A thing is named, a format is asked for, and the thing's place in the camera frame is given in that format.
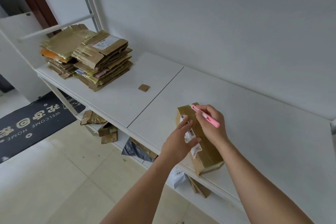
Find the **barcode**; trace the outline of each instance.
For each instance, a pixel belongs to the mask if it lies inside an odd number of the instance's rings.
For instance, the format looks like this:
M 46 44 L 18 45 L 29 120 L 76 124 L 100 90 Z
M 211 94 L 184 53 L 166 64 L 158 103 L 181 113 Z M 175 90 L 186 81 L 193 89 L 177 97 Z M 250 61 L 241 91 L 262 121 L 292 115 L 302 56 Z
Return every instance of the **barcode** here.
M 191 136 L 195 136 L 194 132 L 192 129 L 189 130 L 189 133 L 191 134 Z

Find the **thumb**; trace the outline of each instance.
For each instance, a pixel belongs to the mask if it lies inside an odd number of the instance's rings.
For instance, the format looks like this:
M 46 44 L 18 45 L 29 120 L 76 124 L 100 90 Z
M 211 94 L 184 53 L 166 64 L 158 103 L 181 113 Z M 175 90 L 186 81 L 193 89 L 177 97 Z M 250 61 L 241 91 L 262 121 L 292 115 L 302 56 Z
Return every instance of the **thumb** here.
M 207 123 L 207 121 L 204 119 L 201 111 L 196 112 L 196 118 L 197 118 L 197 120 L 199 121 L 199 123 L 202 127 Z
M 198 144 L 202 139 L 199 137 L 195 137 L 193 139 L 191 139 L 190 142 L 187 143 L 187 145 L 191 148 L 193 148 L 194 146 L 196 146 L 196 144 Z

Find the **pink knife handle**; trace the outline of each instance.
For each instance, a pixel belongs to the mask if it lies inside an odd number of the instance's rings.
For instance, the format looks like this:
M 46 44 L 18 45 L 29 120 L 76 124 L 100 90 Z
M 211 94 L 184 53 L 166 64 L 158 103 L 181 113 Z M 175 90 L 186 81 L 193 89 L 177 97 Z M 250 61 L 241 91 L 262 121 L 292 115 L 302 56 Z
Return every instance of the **pink knife handle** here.
M 200 110 L 202 112 L 202 116 L 204 117 L 204 119 L 206 119 L 208 122 L 210 122 L 212 125 L 214 125 L 216 128 L 219 128 L 220 124 L 217 120 L 215 120 L 214 118 L 210 117 L 209 115 L 207 115 L 205 112 L 203 112 L 201 109 L 198 109 L 195 105 L 191 105 L 191 108 L 197 112 L 198 110 Z

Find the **black doormat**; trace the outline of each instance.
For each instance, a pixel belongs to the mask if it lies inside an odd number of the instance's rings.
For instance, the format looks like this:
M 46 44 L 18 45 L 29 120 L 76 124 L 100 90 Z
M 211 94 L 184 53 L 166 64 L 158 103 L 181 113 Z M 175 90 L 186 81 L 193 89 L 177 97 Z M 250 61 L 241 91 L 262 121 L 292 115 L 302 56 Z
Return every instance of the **black doormat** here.
M 65 93 L 63 95 L 77 112 L 85 109 L 77 100 Z M 6 115 L 0 119 L 0 163 L 75 120 L 76 117 L 53 92 Z

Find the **hand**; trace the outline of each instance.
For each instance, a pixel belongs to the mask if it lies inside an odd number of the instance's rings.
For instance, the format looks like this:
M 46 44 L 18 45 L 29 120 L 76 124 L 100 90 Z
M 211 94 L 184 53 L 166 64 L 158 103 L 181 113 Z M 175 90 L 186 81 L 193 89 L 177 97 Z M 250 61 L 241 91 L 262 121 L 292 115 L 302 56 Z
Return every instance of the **hand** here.
M 188 116 L 184 118 L 183 121 L 176 127 L 176 129 L 170 134 L 165 143 L 162 146 L 161 154 L 167 161 L 175 166 L 181 162 L 190 152 L 196 144 L 198 144 L 201 139 L 193 138 L 190 142 L 186 143 L 184 141 L 184 135 L 193 125 L 193 120 L 188 122 Z
M 218 144 L 220 142 L 228 141 L 229 139 L 225 130 L 225 120 L 222 113 L 217 111 L 211 105 L 197 105 L 196 107 L 220 123 L 220 127 L 216 128 L 206 119 L 204 119 L 201 111 L 196 112 L 196 118 L 202 126 L 203 132 L 205 136 L 209 139 L 209 141 L 216 147 L 218 147 Z

